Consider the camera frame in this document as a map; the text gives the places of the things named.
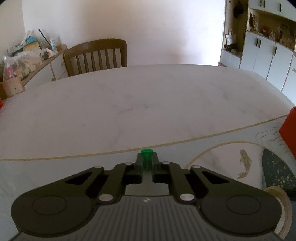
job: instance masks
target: white marble table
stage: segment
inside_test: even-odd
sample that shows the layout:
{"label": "white marble table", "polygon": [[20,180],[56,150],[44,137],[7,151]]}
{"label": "white marble table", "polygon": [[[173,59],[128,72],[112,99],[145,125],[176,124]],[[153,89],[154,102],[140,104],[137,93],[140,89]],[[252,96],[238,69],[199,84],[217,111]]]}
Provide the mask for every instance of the white marble table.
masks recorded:
{"label": "white marble table", "polygon": [[0,159],[117,152],[213,135],[287,115],[259,75],[150,65],[77,75],[26,91],[0,110]]}
{"label": "white marble table", "polygon": [[263,188],[264,148],[296,174],[279,135],[292,108],[252,72],[216,66],[152,65],[98,71],[14,96],[0,109],[0,240],[17,233],[15,198],[94,165],[111,169],[151,147],[160,161],[199,164]]}

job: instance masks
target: gray ribbed surface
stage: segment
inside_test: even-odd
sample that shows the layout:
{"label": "gray ribbed surface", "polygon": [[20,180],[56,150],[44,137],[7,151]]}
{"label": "gray ribbed surface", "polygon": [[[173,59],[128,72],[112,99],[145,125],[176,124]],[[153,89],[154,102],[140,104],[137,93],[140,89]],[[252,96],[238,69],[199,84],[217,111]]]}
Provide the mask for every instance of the gray ribbed surface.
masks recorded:
{"label": "gray ribbed surface", "polygon": [[181,205],[171,196],[124,196],[120,202],[100,207],[81,229],[57,238],[38,238],[24,233],[13,241],[276,241],[273,233],[260,237],[234,237],[208,225],[191,205]]}

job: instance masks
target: round pad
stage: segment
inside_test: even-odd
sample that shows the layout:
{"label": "round pad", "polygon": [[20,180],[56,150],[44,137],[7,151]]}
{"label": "round pad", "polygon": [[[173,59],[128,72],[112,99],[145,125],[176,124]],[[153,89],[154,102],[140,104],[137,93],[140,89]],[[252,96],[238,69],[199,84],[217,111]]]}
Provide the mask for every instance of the round pad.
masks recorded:
{"label": "round pad", "polygon": [[200,206],[204,217],[222,231],[235,235],[272,232],[281,217],[280,203],[262,190],[239,185],[240,188],[229,188],[229,183],[211,186]]}
{"label": "round pad", "polygon": [[54,215],[62,212],[67,206],[67,201],[59,196],[44,196],[37,198],[32,205],[35,212],[42,215]]}
{"label": "round pad", "polygon": [[261,204],[254,197],[236,195],[228,198],[226,206],[234,213],[248,215],[257,212],[261,207]]}
{"label": "round pad", "polygon": [[86,195],[20,196],[11,215],[20,232],[33,236],[60,236],[83,225],[91,216],[92,204]]}

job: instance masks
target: fish drawing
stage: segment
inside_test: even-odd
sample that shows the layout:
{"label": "fish drawing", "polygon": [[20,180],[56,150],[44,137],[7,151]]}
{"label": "fish drawing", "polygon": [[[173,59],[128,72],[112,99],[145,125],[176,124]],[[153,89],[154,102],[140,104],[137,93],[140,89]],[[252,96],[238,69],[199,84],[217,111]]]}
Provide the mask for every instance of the fish drawing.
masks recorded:
{"label": "fish drawing", "polygon": [[237,179],[244,178],[248,175],[252,162],[251,158],[248,156],[247,152],[244,149],[240,150],[240,154],[241,163],[244,164],[245,172],[239,173]]}

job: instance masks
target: green object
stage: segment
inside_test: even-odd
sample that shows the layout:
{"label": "green object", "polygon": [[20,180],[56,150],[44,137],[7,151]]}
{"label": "green object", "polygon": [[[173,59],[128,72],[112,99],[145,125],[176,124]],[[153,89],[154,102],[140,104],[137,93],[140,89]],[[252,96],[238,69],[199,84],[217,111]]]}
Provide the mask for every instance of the green object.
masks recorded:
{"label": "green object", "polygon": [[151,168],[151,157],[153,154],[153,150],[151,149],[143,149],[141,150],[141,155],[143,156],[143,168],[144,170],[149,170]]}
{"label": "green object", "polygon": [[262,168],[266,187],[276,186],[284,191],[293,190],[296,187],[296,177],[287,164],[267,149],[263,151]]}

